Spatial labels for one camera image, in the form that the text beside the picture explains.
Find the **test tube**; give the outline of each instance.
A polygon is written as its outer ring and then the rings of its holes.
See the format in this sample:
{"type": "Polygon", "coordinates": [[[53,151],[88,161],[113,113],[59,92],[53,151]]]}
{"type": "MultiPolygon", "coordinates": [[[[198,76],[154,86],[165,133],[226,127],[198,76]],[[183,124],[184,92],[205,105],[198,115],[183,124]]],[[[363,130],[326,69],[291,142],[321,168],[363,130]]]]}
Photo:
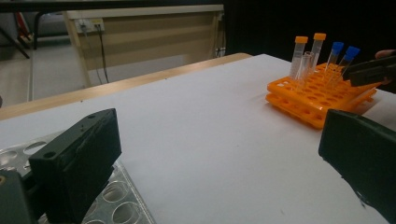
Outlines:
{"type": "Polygon", "coordinates": [[[326,34],[323,33],[314,34],[314,44],[312,45],[312,49],[311,49],[311,52],[313,54],[311,68],[313,71],[315,71],[315,68],[317,67],[321,46],[323,45],[323,41],[325,39],[326,39],[326,34]]]}
{"type": "Polygon", "coordinates": [[[306,42],[308,42],[307,36],[296,36],[295,38],[295,47],[293,52],[293,58],[291,60],[291,68],[289,77],[291,79],[296,79],[297,72],[300,68],[301,58],[303,57],[304,48],[306,42]]]}
{"type": "Polygon", "coordinates": [[[332,76],[329,80],[330,88],[333,88],[340,81],[345,72],[344,70],[344,72],[341,73],[342,69],[347,68],[352,63],[353,59],[356,57],[356,55],[358,55],[359,51],[361,50],[352,46],[349,46],[347,48],[346,54],[344,55],[343,59],[332,72],[332,76]]]}
{"type": "Polygon", "coordinates": [[[305,86],[306,79],[311,71],[311,65],[314,54],[310,51],[306,51],[301,59],[300,67],[297,72],[297,91],[302,91],[305,86]]]}
{"type": "Polygon", "coordinates": [[[330,67],[335,67],[335,65],[337,64],[338,55],[340,55],[341,49],[343,49],[343,47],[343,42],[332,43],[332,51],[330,52],[329,60],[327,61],[326,68],[324,70],[325,73],[330,67]]]}

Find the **white table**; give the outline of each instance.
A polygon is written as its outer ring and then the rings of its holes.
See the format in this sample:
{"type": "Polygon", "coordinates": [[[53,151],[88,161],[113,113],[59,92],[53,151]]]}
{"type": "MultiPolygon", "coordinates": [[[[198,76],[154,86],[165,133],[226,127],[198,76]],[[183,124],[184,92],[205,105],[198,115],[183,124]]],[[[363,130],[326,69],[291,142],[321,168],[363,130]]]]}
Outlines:
{"type": "MultiPolygon", "coordinates": [[[[318,155],[321,131],[272,108],[267,55],[0,121],[0,148],[118,112],[121,160],[158,223],[387,223],[318,155]]],[[[396,129],[393,95],[365,116],[396,129]]]]}

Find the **test tube rack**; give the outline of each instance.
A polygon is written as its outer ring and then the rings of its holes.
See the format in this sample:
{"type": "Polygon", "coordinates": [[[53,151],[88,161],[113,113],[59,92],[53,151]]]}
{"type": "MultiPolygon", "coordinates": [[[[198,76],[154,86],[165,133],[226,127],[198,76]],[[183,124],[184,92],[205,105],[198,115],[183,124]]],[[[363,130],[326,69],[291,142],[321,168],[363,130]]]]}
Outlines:
{"type": "Polygon", "coordinates": [[[325,68],[326,63],[317,65],[316,71],[307,77],[302,87],[301,83],[290,77],[269,83],[265,99],[289,116],[316,129],[323,129],[329,109],[354,112],[359,105],[373,101],[375,87],[380,83],[351,87],[347,80],[329,89],[326,83],[330,74],[325,72],[325,68]]]}

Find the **electrical outlet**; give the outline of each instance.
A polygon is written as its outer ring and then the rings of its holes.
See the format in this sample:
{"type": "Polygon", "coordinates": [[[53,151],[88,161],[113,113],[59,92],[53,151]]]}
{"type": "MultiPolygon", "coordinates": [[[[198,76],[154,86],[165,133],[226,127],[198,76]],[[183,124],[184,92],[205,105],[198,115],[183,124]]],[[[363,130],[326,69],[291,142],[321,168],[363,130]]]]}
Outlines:
{"type": "Polygon", "coordinates": [[[105,25],[103,24],[102,18],[90,18],[90,19],[77,19],[75,20],[75,25],[77,29],[77,33],[81,34],[85,32],[97,32],[97,28],[95,25],[100,25],[100,30],[105,30],[105,25]]]}

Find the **cable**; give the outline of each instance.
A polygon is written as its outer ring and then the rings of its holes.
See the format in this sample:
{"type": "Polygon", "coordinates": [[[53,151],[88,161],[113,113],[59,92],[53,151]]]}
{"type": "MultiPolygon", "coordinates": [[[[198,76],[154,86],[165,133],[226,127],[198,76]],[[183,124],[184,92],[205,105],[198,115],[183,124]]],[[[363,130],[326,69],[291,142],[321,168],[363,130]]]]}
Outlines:
{"type": "Polygon", "coordinates": [[[84,33],[84,35],[85,35],[85,40],[86,40],[87,43],[88,43],[88,47],[90,48],[90,53],[92,54],[92,57],[93,57],[93,62],[94,62],[94,64],[95,64],[96,75],[98,76],[99,81],[100,81],[100,84],[102,85],[103,82],[102,82],[102,79],[101,79],[100,76],[99,76],[99,71],[98,71],[98,67],[99,67],[99,66],[98,66],[98,63],[97,63],[97,61],[96,61],[96,57],[95,57],[94,54],[92,53],[92,46],[91,46],[90,40],[88,39],[88,35],[87,35],[87,26],[85,25],[85,22],[82,21],[82,24],[79,23],[79,27],[81,28],[81,31],[82,31],[82,32],[84,33]]]}
{"type": "Polygon", "coordinates": [[[103,71],[105,72],[106,81],[107,81],[107,83],[109,83],[108,76],[107,76],[107,69],[106,69],[105,48],[103,46],[103,39],[102,39],[102,29],[99,24],[95,24],[95,28],[99,33],[100,44],[102,47],[103,71]]]}
{"type": "Polygon", "coordinates": [[[221,23],[223,27],[222,39],[220,43],[220,47],[216,49],[216,58],[220,58],[221,55],[225,55],[225,21],[224,21],[224,14],[221,15],[221,23]]]}

